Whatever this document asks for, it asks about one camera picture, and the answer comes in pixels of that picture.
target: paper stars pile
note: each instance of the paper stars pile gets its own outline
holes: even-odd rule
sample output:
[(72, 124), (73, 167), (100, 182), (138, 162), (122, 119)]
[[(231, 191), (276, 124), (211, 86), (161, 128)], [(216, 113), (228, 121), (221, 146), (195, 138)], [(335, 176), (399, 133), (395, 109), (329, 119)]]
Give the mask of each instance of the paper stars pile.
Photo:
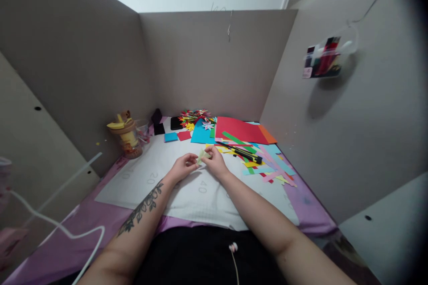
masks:
[(180, 119), (183, 128), (186, 128), (188, 131), (195, 129), (195, 124), (199, 119), (205, 120), (203, 122), (205, 130), (213, 128), (214, 124), (217, 123), (217, 117), (211, 117), (211, 113), (209, 113), (206, 109), (198, 109), (193, 111), (184, 110), (178, 119)]

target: earphone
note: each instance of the earphone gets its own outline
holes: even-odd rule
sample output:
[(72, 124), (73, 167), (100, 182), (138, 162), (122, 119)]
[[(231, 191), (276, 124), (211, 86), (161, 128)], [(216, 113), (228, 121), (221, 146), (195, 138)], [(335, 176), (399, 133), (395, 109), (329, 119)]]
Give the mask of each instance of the earphone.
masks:
[(236, 281), (237, 281), (237, 283), (239, 285), (238, 267), (236, 267), (235, 257), (233, 256), (233, 253), (238, 251), (238, 245), (235, 242), (233, 242), (232, 244), (229, 245), (229, 249), (230, 249), (230, 252), (232, 254), (233, 263), (235, 264)]

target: hand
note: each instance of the hand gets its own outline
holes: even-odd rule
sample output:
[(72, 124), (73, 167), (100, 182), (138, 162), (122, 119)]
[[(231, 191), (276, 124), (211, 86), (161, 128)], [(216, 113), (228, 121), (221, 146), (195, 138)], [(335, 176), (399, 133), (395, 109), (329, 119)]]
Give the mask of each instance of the hand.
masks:
[(196, 164), (197, 158), (197, 155), (191, 153), (177, 158), (171, 170), (168, 172), (168, 174), (166, 174), (166, 177), (170, 177), (175, 181), (175, 183), (183, 180), (187, 177), (188, 174), (194, 170), (197, 170), (199, 167), (199, 165)]
[(222, 154), (218, 151), (216, 146), (209, 146), (205, 152), (211, 155), (211, 158), (202, 157), (202, 161), (208, 166), (209, 170), (219, 179), (229, 174)]

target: white cutting mat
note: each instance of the white cutting mat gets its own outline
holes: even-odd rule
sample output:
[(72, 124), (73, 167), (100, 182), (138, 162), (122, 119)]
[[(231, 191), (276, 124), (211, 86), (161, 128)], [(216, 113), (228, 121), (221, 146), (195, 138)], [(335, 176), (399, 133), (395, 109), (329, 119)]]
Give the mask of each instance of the white cutting mat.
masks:
[[(170, 118), (164, 122), (164, 127), (166, 133), (182, 131), (170, 130)], [(205, 144), (191, 143), (190, 139), (168, 143), (164, 142), (164, 135), (154, 136), (143, 155), (129, 161), (95, 200), (134, 209), (166, 175), (178, 157), (188, 152), (198, 155), (202, 148), (205, 149)], [(245, 176), (242, 171), (246, 167), (240, 158), (232, 155), (223, 157), (235, 176), (277, 207), (295, 225), (299, 225), (293, 206), (279, 181), (275, 179), (270, 184), (264, 183), (260, 175)], [(210, 174), (204, 163), (174, 188), (164, 214), (237, 231), (248, 229), (226, 190)]]

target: paper star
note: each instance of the paper star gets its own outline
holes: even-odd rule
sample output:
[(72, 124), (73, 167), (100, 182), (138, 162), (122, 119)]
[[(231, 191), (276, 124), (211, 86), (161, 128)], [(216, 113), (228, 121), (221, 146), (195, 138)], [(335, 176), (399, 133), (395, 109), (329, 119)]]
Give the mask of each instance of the paper star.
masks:
[(203, 125), (202, 125), (204, 128), (205, 128), (205, 130), (207, 130), (207, 129), (213, 129), (214, 128), (214, 126), (213, 126), (213, 124), (212, 123), (204, 123), (203, 122)]
[(193, 131), (193, 130), (195, 129), (195, 124), (193, 124), (193, 123), (188, 123), (188, 124), (186, 125), (186, 129), (187, 129), (188, 131)]

